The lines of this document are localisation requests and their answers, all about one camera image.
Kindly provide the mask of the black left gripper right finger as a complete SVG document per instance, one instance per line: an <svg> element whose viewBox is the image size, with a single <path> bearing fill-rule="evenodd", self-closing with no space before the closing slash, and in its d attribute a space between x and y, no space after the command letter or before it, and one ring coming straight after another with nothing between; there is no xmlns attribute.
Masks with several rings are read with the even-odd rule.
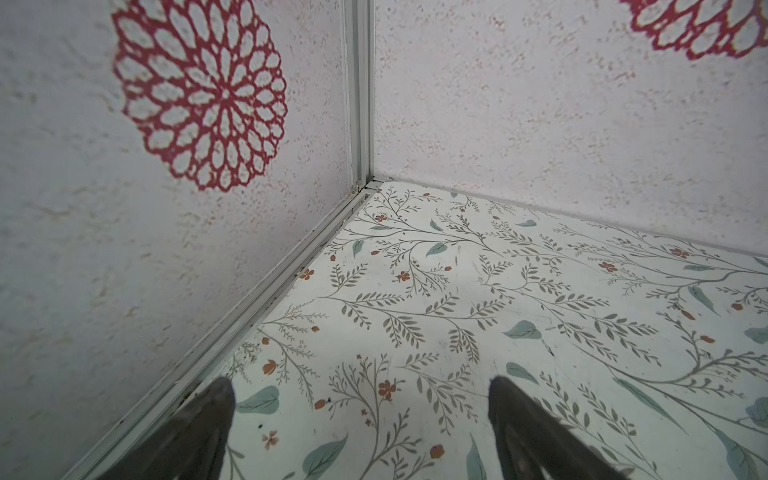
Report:
<svg viewBox="0 0 768 480"><path fill-rule="evenodd" d="M506 377L490 382L488 418L505 479L622 478Z"/></svg>

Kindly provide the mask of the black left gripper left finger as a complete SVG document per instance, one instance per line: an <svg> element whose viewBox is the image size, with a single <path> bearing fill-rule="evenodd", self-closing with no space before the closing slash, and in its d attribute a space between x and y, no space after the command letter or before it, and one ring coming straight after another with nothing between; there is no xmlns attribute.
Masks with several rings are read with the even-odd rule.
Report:
<svg viewBox="0 0 768 480"><path fill-rule="evenodd" d="M232 382L215 379L102 480L217 479L236 407Z"/></svg>

